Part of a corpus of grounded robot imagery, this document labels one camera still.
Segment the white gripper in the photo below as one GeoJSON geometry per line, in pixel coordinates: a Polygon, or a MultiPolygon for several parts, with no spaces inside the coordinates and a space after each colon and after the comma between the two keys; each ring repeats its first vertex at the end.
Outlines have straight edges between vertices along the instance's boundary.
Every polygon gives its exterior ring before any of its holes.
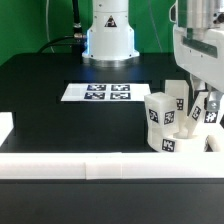
{"type": "Polygon", "coordinates": [[[186,30],[173,27],[174,57],[178,66],[191,73],[194,91],[205,91],[208,85],[207,110],[220,109],[224,93],[224,28],[208,29],[202,41],[188,39],[186,30]]]}

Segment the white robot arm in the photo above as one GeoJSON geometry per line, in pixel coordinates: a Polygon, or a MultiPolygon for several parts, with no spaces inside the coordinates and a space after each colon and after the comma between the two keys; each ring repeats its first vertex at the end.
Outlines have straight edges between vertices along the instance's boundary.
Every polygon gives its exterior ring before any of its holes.
{"type": "MultiPolygon", "coordinates": [[[[128,21],[129,0],[92,0],[93,23],[87,31],[83,61],[120,67],[139,57],[128,21]]],[[[193,85],[205,83],[205,108],[215,112],[224,96],[224,0],[175,0],[169,10],[173,49],[178,66],[191,74],[193,85]]]]}

